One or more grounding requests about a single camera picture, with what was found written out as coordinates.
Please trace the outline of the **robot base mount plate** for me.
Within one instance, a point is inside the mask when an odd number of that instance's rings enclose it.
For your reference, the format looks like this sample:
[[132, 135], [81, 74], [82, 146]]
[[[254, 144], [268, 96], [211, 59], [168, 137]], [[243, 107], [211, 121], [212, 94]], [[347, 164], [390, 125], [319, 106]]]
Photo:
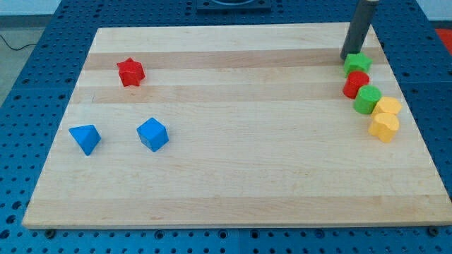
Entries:
[[197, 0], [198, 12], [210, 11], [270, 11], [271, 0]]

